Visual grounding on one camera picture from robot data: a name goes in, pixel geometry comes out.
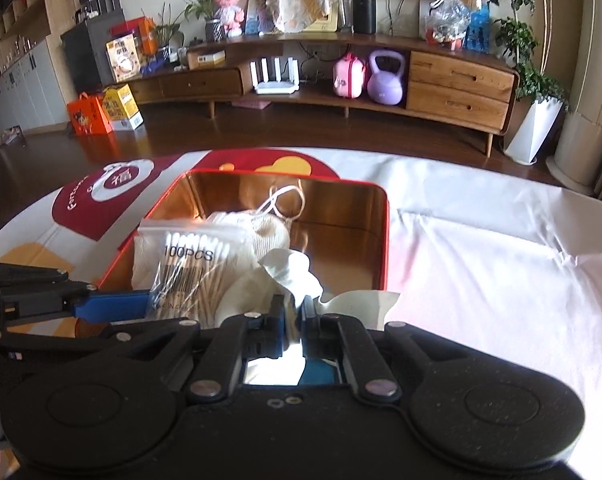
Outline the yellow cardboard box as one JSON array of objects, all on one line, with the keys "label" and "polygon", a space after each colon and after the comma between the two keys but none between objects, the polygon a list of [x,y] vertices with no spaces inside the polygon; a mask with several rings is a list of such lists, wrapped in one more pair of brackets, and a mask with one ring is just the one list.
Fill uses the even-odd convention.
[{"label": "yellow cardboard box", "polygon": [[115,131],[132,131],[144,124],[144,118],[128,84],[106,89],[102,105]]}]

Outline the white face mask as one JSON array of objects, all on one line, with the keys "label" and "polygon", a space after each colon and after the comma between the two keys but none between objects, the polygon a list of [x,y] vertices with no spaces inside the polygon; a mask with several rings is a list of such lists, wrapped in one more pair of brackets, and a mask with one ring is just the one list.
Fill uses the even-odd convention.
[{"label": "white face mask", "polygon": [[265,201],[253,212],[257,217],[267,214],[284,222],[294,222],[303,215],[307,199],[299,184],[272,185]]}]

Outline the wooden tv cabinet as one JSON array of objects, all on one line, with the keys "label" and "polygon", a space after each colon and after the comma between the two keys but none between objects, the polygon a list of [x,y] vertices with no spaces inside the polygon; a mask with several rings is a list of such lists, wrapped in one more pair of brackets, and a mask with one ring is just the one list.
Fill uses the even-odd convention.
[{"label": "wooden tv cabinet", "polygon": [[140,104],[295,102],[508,129],[519,75],[492,55],[420,39],[351,32],[241,36],[199,44],[186,70],[161,68],[127,84]]}]

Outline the tall green potted plant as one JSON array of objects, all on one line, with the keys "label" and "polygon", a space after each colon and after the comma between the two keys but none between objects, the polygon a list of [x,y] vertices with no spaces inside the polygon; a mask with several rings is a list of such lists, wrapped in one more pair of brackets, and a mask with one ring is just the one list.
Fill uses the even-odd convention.
[{"label": "tall green potted plant", "polygon": [[563,85],[547,73],[555,0],[488,1],[509,3],[511,15],[494,22],[495,42],[518,73],[516,99],[530,102],[517,132],[504,143],[504,154],[531,166],[559,115],[569,109]]}]

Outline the blue cloth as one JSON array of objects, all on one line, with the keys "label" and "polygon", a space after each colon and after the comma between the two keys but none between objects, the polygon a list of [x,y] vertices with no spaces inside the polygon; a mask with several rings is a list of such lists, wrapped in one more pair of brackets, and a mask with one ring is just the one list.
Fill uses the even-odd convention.
[{"label": "blue cloth", "polygon": [[299,386],[339,385],[341,374],[338,363],[330,360],[306,359]]}]

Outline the black small fridge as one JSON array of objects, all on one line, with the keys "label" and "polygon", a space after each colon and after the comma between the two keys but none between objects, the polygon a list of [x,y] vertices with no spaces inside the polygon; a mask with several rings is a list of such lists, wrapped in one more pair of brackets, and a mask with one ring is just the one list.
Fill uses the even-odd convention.
[{"label": "black small fridge", "polygon": [[76,24],[62,34],[66,62],[77,94],[96,93],[115,82],[106,44],[124,22],[120,0],[79,0]]}]

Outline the pink plush doll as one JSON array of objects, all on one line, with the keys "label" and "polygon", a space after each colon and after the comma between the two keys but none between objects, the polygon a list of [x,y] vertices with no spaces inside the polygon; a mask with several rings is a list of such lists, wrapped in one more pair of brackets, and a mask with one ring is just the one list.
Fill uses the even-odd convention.
[{"label": "pink plush doll", "polygon": [[243,22],[245,10],[240,5],[241,0],[213,0],[215,4],[215,17],[221,21],[227,38],[236,38],[243,35]]}]

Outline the orange gift bag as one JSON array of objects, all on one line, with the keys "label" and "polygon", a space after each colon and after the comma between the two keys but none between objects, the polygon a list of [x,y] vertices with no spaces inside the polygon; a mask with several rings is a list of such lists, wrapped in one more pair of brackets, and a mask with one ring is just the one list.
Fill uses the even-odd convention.
[{"label": "orange gift bag", "polygon": [[67,113],[77,136],[96,136],[114,131],[97,94],[89,96],[82,92],[75,101],[67,104]]}]

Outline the clear plastic bag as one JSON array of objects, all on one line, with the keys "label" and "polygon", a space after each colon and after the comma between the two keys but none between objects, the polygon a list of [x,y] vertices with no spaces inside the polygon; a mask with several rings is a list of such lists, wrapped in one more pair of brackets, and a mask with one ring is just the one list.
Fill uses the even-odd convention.
[{"label": "clear plastic bag", "polygon": [[435,0],[426,18],[426,41],[450,51],[464,47],[471,10],[467,0]]}]

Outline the red metal tin box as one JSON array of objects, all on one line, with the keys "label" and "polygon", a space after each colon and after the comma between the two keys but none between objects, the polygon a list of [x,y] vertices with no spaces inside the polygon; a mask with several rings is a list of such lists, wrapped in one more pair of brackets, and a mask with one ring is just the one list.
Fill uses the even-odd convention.
[{"label": "red metal tin box", "polygon": [[387,286],[389,205],[385,191],[345,180],[191,170],[165,191],[146,218],[202,220],[218,211],[257,208],[272,185],[299,184],[307,204],[292,222],[286,271],[314,275],[322,298]]}]

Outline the blue plastic bag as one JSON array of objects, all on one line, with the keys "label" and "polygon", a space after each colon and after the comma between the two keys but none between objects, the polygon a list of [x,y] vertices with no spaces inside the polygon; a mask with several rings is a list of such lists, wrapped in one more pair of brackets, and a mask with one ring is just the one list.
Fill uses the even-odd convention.
[{"label": "blue plastic bag", "polygon": [[491,18],[490,3],[470,13],[470,22],[464,39],[464,49],[481,53],[490,52]]}]

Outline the purple kettlebell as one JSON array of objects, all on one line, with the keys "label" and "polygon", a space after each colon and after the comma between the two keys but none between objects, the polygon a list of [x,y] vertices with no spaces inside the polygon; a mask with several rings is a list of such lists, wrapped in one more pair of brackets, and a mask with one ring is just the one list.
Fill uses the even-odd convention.
[{"label": "purple kettlebell", "polygon": [[[396,72],[380,70],[377,61],[379,58],[391,58],[399,62]],[[374,50],[368,58],[371,76],[368,79],[366,91],[368,96],[378,104],[394,106],[403,99],[402,78],[405,73],[405,56],[391,50]]]}]

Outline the cotton swab bag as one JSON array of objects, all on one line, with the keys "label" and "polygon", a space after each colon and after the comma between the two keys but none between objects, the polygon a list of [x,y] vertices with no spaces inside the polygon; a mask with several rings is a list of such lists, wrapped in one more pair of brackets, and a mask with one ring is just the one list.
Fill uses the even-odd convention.
[{"label": "cotton swab bag", "polygon": [[134,236],[132,287],[146,289],[145,318],[216,326],[225,292],[257,264],[252,233],[199,220],[144,220]]}]

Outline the white standing air conditioner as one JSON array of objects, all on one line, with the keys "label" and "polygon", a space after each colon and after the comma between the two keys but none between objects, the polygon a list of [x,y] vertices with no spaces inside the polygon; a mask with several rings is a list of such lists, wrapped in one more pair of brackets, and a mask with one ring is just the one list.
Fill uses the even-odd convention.
[{"label": "white standing air conditioner", "polygon": [[602,0],[583,0],[569,113],[547,167],[567,188],[602,197]]}]

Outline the white knitted cloth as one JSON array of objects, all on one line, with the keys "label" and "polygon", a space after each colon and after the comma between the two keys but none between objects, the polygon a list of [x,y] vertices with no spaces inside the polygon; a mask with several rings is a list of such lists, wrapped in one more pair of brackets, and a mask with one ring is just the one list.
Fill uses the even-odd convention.
[{"label": "white knitted cloth", "polygon": [[147,290],[147,318],[188,318],[203,328],[265,313],[284,295],[292,309],[323,294],[310,258],[290,248],[285,222],[264,212],[216,211],[208,219],[142,221],[131,285]]}]

